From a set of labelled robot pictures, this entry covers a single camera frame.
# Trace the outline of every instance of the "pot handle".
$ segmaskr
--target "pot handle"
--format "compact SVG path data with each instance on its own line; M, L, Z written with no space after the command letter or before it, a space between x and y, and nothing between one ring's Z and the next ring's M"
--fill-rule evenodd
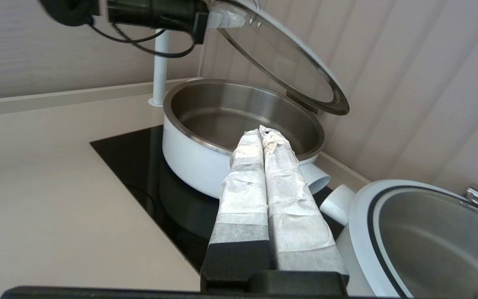
M355 192L346 185L340 185L331 192L320 205L320 211L330 216L341 225L348 225L349 207Z
M300 165L300 172L302 172L302 176L304 176L307 186L309 190L311 190L311 194L322 190L322 188L328 185L331 179L329 174L326 174L326 172L316 167L313 163Z

